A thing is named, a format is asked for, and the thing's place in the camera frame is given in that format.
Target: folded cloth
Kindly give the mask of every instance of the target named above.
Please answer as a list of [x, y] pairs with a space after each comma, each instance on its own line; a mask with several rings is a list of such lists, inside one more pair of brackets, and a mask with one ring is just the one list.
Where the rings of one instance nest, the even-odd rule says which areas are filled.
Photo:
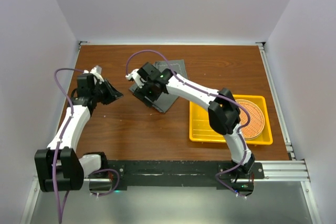
[[[187, 72], [185, 70], [184, 60], [170, 60], [169, 63], [176, 73], [182, 75], [186, 79], [188, 78]], [[156, 61], [153, 65], [161, 72], [168, 68], [167, 62], [165, 61]], [[129, 89], [133, 93], [137, 87], [138, 86], [135, 83]], [[173, 105], [177, 98], [178, 96], [176, 95], [162, 93], [159, 98], [152, 103], [152, 106], [159, 112], [165, 113]]]

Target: gray floor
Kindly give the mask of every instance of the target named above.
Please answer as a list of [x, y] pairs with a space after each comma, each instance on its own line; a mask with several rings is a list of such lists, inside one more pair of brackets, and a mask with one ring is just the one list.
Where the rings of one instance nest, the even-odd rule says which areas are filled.
[[[55, 196], [40, 192], [31, 223], [58, 223]], [[72, 191], [63, 223], [312, 223], [300, 182], [259, 182], [247, 200], [228, 190], [130, 187], [98, 200]]]

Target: round wooden disc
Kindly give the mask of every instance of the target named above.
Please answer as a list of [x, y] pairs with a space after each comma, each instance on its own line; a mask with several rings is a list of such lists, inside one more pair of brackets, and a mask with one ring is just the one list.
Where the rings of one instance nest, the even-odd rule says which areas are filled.
[[[251, 117], [251, 122], [248, 126], [241, 129], [245, 139], [253, 139], [259, 136], [265, 127], [265, 117], [261, 109], [254, 103], [238, 99], [236, 100], [240, 105], [242, 105]], [[247, 122], [247, 116], [244, 111], [240, 110], [240, 124], [244, 125]]]

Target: yellow basket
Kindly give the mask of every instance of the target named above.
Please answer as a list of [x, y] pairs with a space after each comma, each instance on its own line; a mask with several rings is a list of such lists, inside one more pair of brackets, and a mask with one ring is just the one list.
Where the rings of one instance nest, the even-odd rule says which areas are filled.
[[[265, 127], [262, 133], [255, 139], [246, 140], [247, 144], [254, 145], [270, 145], [273, 143], [271, 127], [267, 113], [265, 98], [259, 95], [239, 95], [235, 94], [234, 98], [245, 99], [255, 103], [263, 112], [265, 117]], [[209, 125], [208, 112], [197, 104], [190, 102], [190, 117], [189, 117], [189, 138], [194, 142], [210, 142], [210, 143], [225, 143], [222, 135], [212, 130]]]

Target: wooden tabletop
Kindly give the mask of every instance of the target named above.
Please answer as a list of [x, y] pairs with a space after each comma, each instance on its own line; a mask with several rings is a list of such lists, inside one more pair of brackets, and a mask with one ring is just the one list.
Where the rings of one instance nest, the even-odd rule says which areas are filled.
[[[162, 114], [135, 98], [125, 79], [125, 63], [143, 49], [163, 53], [169, 60], [184, 59], [190, 80], [233, 94], [262, 95], [266, 99], [273, 144], [250, 146], [257, 160], [288, 160], [277, 113], [257, 46], [82, 46], [78, 69], [102, 67], [102, 75], [124, 97], [109, 105], [98, 104], [85, 126], [77, 155], [103, 151], [108, 159], [230, 160], [226, 144], [189, 140], [189, 102], [182, 98]], [[162, 60], [153, 53], [134, 57], [129, 70]], [[70, 89], [76, 87], [74, 74]]]

